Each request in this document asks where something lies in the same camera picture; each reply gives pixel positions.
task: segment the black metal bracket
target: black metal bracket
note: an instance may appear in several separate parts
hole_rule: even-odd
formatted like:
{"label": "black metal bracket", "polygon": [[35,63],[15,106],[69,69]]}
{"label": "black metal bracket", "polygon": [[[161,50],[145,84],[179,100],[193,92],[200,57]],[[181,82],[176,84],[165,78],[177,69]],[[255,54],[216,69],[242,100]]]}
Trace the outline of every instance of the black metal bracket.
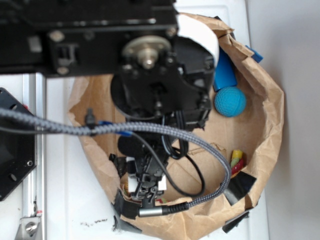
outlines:
{"label": "black metal bracket", "polygon": [[[0,108],[32,115],[2,87],[0,87]],[[0,118],[0,126],[19,130],[35,129],[5,118]],[[0,131],[0,201],[5,200],[36,165],[34,135]]]}

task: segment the brown paper bag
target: brown paper bag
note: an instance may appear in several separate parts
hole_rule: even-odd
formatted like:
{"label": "brown paper bag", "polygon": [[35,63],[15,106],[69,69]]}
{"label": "brown paper bag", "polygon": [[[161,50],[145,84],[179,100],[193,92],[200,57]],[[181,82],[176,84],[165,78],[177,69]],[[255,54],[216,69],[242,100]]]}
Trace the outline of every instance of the brown paper bag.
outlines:
{"label": "brown paper bag", "polygon": [[[195,134],[216,146],[229,160],[234,149],[245,153],[246,167],[243,172],[257,178],[246,197],[231,206],[224,195],[192,207],[188,211],[168,216],[121,218],[142,230],[143,234],[164,240],[198,240],[225,225],[226,221],[255,207],[277,162],[284,124],[284,93],[256,63],[253,52],[234,40],[233,31],[222,21],[187,14],[207,24],[217,35],[222,49],[230,56],[236,69],[238,87],[247,99],[245,111],[233,118],[210,113],[205,131],[196,129]],[[73,86],[69,100],[68,116],[75,126],[84,124],[88,107],[93,108],[98,120],[124,122],[125,118],[115,109],[110,96],[111,75],[80,77]],[[108,160],[109,154],[120,154],[115,135],[81,137],[82,147],[101,187],[114,203],[117,190],[121,188],[117,170]],[[222,182],[224,170],[207,152],[190,146],[190,153],[202,171],[206,181],[206,194],[212,193]],[[201,182],[190,163],[181,159],[170,161],[168,171],[173,180],[185,191],[198,191]],[[180,198],[170,184],[164,198],[171,204],[190,201]]]}

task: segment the blue ball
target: blue ball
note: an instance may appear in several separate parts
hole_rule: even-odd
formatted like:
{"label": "blue ball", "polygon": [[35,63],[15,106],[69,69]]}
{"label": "blue ball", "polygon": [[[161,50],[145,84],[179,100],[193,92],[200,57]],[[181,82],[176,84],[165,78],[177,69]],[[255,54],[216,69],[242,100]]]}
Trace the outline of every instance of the blue ball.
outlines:
{"label": "blue ball", "polygon": [[246,96],[235,86],[222,88],[214,98],[215,109],[228,118],[241,114],[245,110],[246,103]]}

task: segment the white surface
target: white surface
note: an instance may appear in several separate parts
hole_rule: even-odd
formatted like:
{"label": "white surface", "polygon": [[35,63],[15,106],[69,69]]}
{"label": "white surface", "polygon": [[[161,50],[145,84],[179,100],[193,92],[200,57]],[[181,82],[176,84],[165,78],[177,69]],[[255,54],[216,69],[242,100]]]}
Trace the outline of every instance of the white surface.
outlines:
{"label": "white surface", "polygon": [[204,23],[182,14],[177,16],[177,22],[179,26],[178,36],[191,39],[204,47],[212,54],[214,67],[217,67],[219,42],[212,30]]}
{"label": "white surface", "polygon": [[320,239],[320,1],[248,0],[251,46],[286,95],[283,143],[266,187],[271,240]]}

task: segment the bolt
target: bolt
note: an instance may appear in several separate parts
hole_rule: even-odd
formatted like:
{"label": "bolt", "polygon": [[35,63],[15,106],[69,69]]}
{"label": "bolt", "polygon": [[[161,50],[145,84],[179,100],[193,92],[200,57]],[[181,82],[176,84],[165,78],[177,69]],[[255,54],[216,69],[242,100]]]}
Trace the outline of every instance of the bolt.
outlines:
{"label": "bolt", "polygon": [[162,103],[160,101],[156,101],[154,104],[154,109],[155,110],[162,109]]}
{"label": "bolt", "polygon": [[160,75],[165,75],[167,72],[168,72],[168,70],[164,66],[159,68]]}
{"label": "bolt", "polygon": [[214,67],[214,62],[212,60],[204,62],[204,66],[207,70],[210,70]]}
{"label": "bolt", "polygon": [[172,57],[172,56],[168,56],[166,59],[165,59],[165,62],[166,62],[166,65],[168,67],[172,66],[174,63],[175,63],[175,59]]}
{"label": "bolt", "polygon": [[171,28],[167,29],[165,33],[169,38],[172,38],[173,36],[175,36],[177,34],[177,29],[174,27],[171,27]]}
{"label": "bolt", "polygon": [[37,230],[37,225],[31,221],[25,225],[25,230],[29,235],[31,235]]}
{"label": "bolt", "polygon": [[161,111],[159,111],[159,110],[155,111],[155,112],[154,112],[154,116],[155,116],[156,118],[162,117]]}
{"label": "bolt", "polygon": [[122,66],[122,69],[126,74],[128,74],[128,73],[132,72],[133,67],[132,67],[131,64],[125,64],[125,65]]}
{"label": "bolt", "polygon": [[95,39],[95,33],[93,31],[86,31],[84,34],[84,39],[87,41],[92,41],[93,39]]}
{"label": "bolt", "polygon": [[56,72],[60,75],[66,75],[69,73],[69,69],[65,66],[61,66],[61,67],[58,67],[58,69],[56,70]]}
{"label": "bolt", "polygon": [[58,31],[58,30],[50,32],[49,37],[52,41],[54,41],[56,43],[59,43],[65,39],[65,35],[61,31]]}

